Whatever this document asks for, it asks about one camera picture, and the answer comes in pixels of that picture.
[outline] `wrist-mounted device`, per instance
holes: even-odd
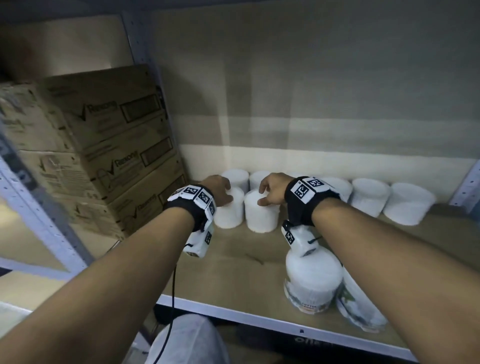
[[[282,233],[295,255],[306,256],[319,247],[318,238],[308,226],[313,226],[313,210],[329,197],[340,199],[340,194],[316,177],[298,177],[288,184],[285,190],[288,220],[282,223]]]
[[[213,235],[213,217],[216,205],[212,192],[200,184],[179,188],[167,199],[164,210],[181,207],[192,215],[195,224],[183,251],[203,258]]]

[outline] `white pants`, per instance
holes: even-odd
[[[166,326],[156,337],[145,364],[153,364],[167,337]],[[172,331],[158,364],[229,364],[227,348],[208,318],[188,314],[173,320]]]

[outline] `hand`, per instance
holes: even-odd
[[[258,206],[268,206],[270,204],[279,205],[285,202],[285,190],[287,189],[288,184],[294,178],[284,174],[284,173],[270,173],[266,176],[262,183],[260,183],[260,188],[258,192],[261,194],[265,190],[269,191],[267,197],[261,198],[258,200]]]
[[[231,188],[230,181],[227,178],[215,174],[208,176],[200,184],[212,191],[217,207],[222,207],[233,201],[233,196],[227,194],[227,190]]]

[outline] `cardboard box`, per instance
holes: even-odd
[[[157,118],[82,153],[19,151],[53,196],[108,204],[175,155],[168,123]]]
[[[81,152],[165,110],[146,65],[0,87],[5,134],[19,150]]]
[[[72,223],[123,240],[160,214],[167,198],[186,184],[180,157],[176,155],[108,205],[56,200]]]

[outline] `forearm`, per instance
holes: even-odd
[[[0,341],[0,363],[119,363],[166,286],[192,228],[189,212],[166,210]],[[25,352],[29,340],[35,345]]]
[[[339,200],[320,203],[312,220],[420,361],[478,354],[477,272]]]

